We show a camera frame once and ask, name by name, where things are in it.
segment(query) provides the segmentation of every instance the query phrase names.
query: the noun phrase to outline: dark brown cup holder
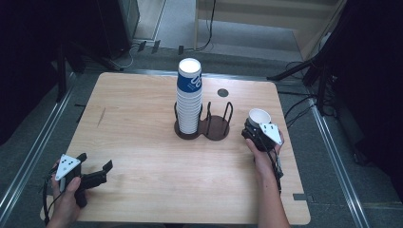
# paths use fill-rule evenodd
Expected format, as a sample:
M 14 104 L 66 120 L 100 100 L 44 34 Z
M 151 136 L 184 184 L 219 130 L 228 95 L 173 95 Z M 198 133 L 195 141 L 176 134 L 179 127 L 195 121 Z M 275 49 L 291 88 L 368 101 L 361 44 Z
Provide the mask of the dark brown cup holder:
M 209 102 L 207 105 L 207 116 L 202 121 L 200 120 L 201 115 L 202 115 L 202 105 L 201 105 L 201 111 L 199 112 L 198 129 L 193 134 L 184 134 L 179 129 L 178 112 L 176 110 L 176 105 L 177 104 L 175 103 L 174 110 L 175 110 L 176 122 L 175 122 L 174 128 L 175 128 L 175 133 L 181 139 L 194 140 L 194 139 L 198 138 L 201 134 L 203 134 L 209 140 L 220 141 L 220 140 L 223 140 L 228 135 L 229 123 L 231 122 L 232 113 L 234 110 L 234 108 L 230 102 L 227 103 L 223 117 L 211 115 L 211 112 L 210 112 L 211 102 Z M 228 111 L 228 106 L 231 106 L 231 111 L 230 111 L 230 114 L 228 117 L 228 121 L 226 121 L 225 116 Z

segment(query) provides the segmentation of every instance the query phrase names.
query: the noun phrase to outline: hand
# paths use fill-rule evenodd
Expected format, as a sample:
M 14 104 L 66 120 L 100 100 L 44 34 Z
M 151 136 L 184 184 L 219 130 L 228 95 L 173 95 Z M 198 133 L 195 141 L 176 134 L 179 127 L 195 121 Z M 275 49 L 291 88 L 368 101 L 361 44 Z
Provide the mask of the hand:
M 283 137 L 281 131 L 279 131 L 279 135 L 280 135 L 281 141 L 284 143 L 284 137 Z M 255 144 L 249 139 L 246 140 L 246 144 L 255 157 L 256 171 L 257 171 L 256 173 L 257 173 L 257 177 L 258 177 L 258 182 L 261 183 L 262 181 L 267 181 L 269 179 L 274 178 L 274 170 L 273 170 L 272 162 L 270 161 L 268 154 L 265 152 L 259 151 L 256 148 Z M 279 154 L 281 147 L 282 147 L 282 145 L 280 145 L 280 144 L 275 145 L 274 149 L 275 149 L 276 153 Z
M 284 138 L 279 131 L 281 141 L 284 143 Z M 255 144 L 247 139 L 246 144 L 255 156 L 256 173 L 258 177 L 258 227 L 290 227 L 288 219 L 285 215 L 284 207 L 279 195 L 277 181 L 274 174 L 272 162 L 269 155 L 259 151 Z M 276 153 L 279 153 L 281 145 L 275 146 Z
M 80 178 L 74 178 L 68 184 L 66 191 L 62 193 L 62 196 L 59 197 L 61 194 L 59 190 L 59 183 L 55 179 L 55 175 L 52 175 L 51 185 L 53 188 L 53 198 L 57 199 L 59 197 L 59 199 L 54 202 L 53 216 L 51 217 L 47 228 L 69 227 L 74 221 L 77 220 L 80 214 L 80 207 L 76 203 L 74 194 L 79 188 L 80 183 Z

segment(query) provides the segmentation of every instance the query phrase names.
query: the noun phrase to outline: black cable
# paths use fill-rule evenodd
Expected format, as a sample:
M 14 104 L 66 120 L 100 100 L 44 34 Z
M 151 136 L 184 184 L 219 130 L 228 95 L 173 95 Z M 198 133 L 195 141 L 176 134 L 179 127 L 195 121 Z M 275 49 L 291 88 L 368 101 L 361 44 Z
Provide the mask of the black cable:
M 58 200 L 58 199 L 63 195 L 63 193 L 65 193 L 65 192 L 60 193 L 59 196 L 57 196 L 57 198 L 53 200 L 53 202 L 50 204 L 50 206 L 49 206 L 49 208 L 48 208 L 48 211 L 50 211 L 51 206 L 53 206 L 54 202 L 55 202 L 56 200 Z
M 287 94 L 287 95 L 298 95 L 298 96 L 316 96 L 316 94 L 309 93 L 296 93 L 296 92 L 287 92 L 287 91 L 278 91 L 279 94 Z
M 310 99 L 310 98 L 314 98 L 314 97 L 316 97 L 316 95 L 309 95 L 309 96 L 307 96 L 306 98 L 304 98 L 304 99 L 300 100 L 299 102 L 297 102 L 296 104 L 292 105 L 292 106 L 290 107 L 290 109 L 288 109 L 288 111 L 285 113 L 284 119 L 287 119 L 288 114 L 291 112 L 291 110 L 293 110 L 294 107 L 296 107 L 297 105 L 303 103 L 304 101 L 306 101 L 306 100 L 308 100 L 308 99 Z
M 202 51 L 202 50 L 204 50 L 205 48 L 207 48 L 207 46 L 210 44 L 211 38 L 213 37 L 213 21 L 214 21 L 214 12 L 215 12 L 215 10 L 216 10 L 216 2 L 217 2 L 217 0 L 214 0 L 214 3 L 213 3 L 213 10 L 212 10 L 212 12 L 211 12 L 210 28 L 209 28 L 209 37 L 208 37 L 207 43 L 206 43 L 203 47 L 197 47 L 197 48 L 195 48 L 195 49 L 193 49 L 193 48 L 185 48 L 184 50 Z
M 298 120 L 299 118 L 301 118 L 302 116 L 304 116 L 305 114 L 308 113 L 308 111 L 311 109 L 311 107 L 315 106 L 315 104 L 311 104 L 309 107 L 307 107 L 305 110 L 299 112 L 296 117 L 290 121 L 287 122 L 287 128 L 290 128 L 291 125 L 293 125 L 296 120 Z
M 302 63 L 301 61 L 290 62 L 290 63 L 288 63 L 288 64 L 285 66 L 285 70 L 288 70 L 288 66 L 291 65 L 291 64 L 301 64 L 301 63 Z M 301 76 L 302 76 L 302 77 L 299 78 L 299 77 L 295 76 L 294 74 L 292 74 L 291 77 L 296 78 L 296 79 L 303 79 L 303 77 L 304 77 L 305 75 L 302 73 L 302 70 L 300 70 L 299 72 L 301 73 Z

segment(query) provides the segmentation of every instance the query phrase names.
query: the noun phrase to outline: cable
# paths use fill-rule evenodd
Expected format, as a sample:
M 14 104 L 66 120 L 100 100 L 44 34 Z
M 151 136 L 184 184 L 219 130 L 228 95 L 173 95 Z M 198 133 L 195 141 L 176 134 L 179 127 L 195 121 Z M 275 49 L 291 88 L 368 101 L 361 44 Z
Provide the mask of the cable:
M 63 193 L 65 193 L 65 192 L 60 193 L 59 196 L 57 196 L 57 198 L 53 200 L 53 202 L 50 204 L 50 206 L 49 206 L 49 208 L 48 208 L 48 211 L 50 211 L 51 206 L 53 206 L 54 202 L 55 202 L 56 200 L 58 200 L 58 199 L 63 195 Z
M 301 61 L 290 62 L 290 63 L 288 63 L 288 64 L 285 66 L 285 70 L 287 71 L 287 70 L 288 70 L 288 66 L 291 65 L 291 64 L 301 64 L 301 63 L 302 63 Z M 295 76 L 294 74 L 292 74 L 291 77 L 296 78 L 296 79 L 303 79 L 303 77 L 304 77 L 305 75 L 302 73 L 302 70 L 300 70 L 299 72 L 301 73 L 301 76 L 302 76 L 301 78 Z
M 216 2 L 217 0 L 214 0 L 213 3 L 213 10 L 211 12 L 211 19 L 210 19 L 210 28 L 209 28 L 209 37 L 208 37 L 208 41 L 207 43 L 203 46 L 203 47 L 197 47 L 195 49 L 193 48 L 185 48 L 184 50 L 194 50 L 194 51 L 202 51 L 205 48 L 207 48 L 207 46 L 210 44 L 211 42 L 211 38 L 213 37 L 213 21 L 214 21 L 214 12 L 216 10 Z
M 307 114 L 308 111 L 309 111 L 309 110 L 311 109 L 311 107 L 313 107 L 313 106 L 315 106 L 315 104 L 311 104 L 309 107 L 305 108 L 305 110 L 299 112 L 299 113 L 296 115 L 296 117 L 295 117 L 294 119 L 288 121 L 288 122 L 287 122 L 287 129 L 290 128 L 290 127 L 294 124 L 294 122 L 295 122 L 296 120 L 298 120 L 299 118 L 301 118 L 302 116 L 304 116 L 305 114 Z
M 310 98 L 314 98 L 314 97 L 316 97 L 316 95 L 310 95 L 310 96 L 308 96 L 308 97 L 306 97 L 306 98 L 300 100 L 300 101 L 297 102 L 296 104 L 292 105 L 292 106 L 290 107 L 290 109 L 288 109 L 288 111 L 285 113 L 284 119 L 287 119 L 288 114 L 291 112 L 291 110 L 293 110 L 294 107 L 296 107 L 297 105 L 303 103 L 304 101 L 306 101 L 306 100 L 308 100 L 308 99 L 310 99 Z

